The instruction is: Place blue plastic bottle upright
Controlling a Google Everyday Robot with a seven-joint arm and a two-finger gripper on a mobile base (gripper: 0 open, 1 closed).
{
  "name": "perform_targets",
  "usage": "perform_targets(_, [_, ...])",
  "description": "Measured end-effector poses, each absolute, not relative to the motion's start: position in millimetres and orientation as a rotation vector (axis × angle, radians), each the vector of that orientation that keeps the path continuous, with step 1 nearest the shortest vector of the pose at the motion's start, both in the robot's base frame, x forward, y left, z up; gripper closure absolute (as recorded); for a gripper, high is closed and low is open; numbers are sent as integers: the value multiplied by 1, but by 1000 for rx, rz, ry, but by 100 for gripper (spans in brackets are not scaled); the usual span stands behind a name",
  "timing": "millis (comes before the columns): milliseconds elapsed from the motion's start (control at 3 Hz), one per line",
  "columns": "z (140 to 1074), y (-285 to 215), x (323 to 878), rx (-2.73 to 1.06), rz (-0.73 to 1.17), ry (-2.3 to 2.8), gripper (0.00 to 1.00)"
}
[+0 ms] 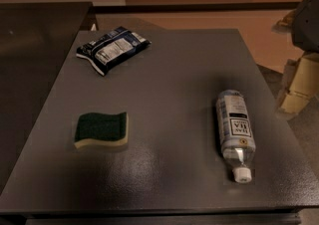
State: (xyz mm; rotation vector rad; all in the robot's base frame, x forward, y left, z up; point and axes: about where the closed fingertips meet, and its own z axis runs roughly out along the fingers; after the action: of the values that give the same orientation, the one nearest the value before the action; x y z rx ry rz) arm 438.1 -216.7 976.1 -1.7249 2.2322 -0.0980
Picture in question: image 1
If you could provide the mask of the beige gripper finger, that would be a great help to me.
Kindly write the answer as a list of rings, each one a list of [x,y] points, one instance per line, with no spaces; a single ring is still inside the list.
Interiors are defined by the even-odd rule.
[[[298,60],[288,60],[277,96],[279,115],[298,115],[319,93],[319,54],[305,52]]]
[[[293,20],[295,18],[295,10],[292,10],[289,12],[286,16],[284,16],[282,19],[280,19],[276,25],[279,27],[285,27],[290,28],[292,26]]]

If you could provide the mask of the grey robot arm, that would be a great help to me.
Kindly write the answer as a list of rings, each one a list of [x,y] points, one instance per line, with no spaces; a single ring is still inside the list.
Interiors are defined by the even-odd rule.
[[[302,0],[278,26],[289,28],[293,45],[303,51],[286,62],[276,100],[277,116],[292,119],[319,93],[319,0]]]

